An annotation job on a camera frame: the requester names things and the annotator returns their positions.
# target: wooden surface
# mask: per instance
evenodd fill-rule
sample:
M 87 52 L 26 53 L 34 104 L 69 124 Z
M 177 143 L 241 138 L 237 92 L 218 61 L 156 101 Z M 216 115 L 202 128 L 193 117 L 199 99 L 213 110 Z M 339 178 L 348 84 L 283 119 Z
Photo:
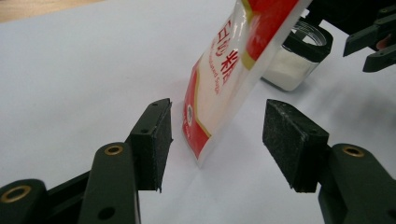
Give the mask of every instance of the wooden surface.
M 103 0 L 0 0 L 0 22 L 43 15 Z

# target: plastic bag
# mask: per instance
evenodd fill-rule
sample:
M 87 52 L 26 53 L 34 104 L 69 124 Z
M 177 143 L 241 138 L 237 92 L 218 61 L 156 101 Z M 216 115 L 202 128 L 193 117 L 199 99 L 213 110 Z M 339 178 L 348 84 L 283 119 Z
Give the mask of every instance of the plastic bag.
M 202 164 L 310 0 L 237 0 L 192 68 L 182 130 Z

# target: red and white packaging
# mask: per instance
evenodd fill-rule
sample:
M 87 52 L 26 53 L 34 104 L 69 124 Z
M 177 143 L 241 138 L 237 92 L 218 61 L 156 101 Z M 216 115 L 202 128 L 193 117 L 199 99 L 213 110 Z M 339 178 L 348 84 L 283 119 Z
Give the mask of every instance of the red and white packaging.
M 237 0 L 192 68 L 183 133 L 201 165 L 311 0 Z

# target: white table surface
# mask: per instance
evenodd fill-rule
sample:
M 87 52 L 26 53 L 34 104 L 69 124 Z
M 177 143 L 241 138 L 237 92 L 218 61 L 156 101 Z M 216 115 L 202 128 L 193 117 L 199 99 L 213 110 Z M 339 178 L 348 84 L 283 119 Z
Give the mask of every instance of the white table surface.
M 361 71 L 347 35 L 294 92 L 260 82 L 199 169 L 181 134 L 196 60 L 233 0 L 107 0 L 0 24 L 0 186 L 38 178 L 51 189 L 123 141 L 146 106 L 171 98 L 173 137 L 163 193 L 139 191 L 142 222 L 323 223 L 317 194 L 297 194 L 262 144 L 265 101 L 288 102 L 330 133 L 375 154 L 396 177 L 396 66 Z

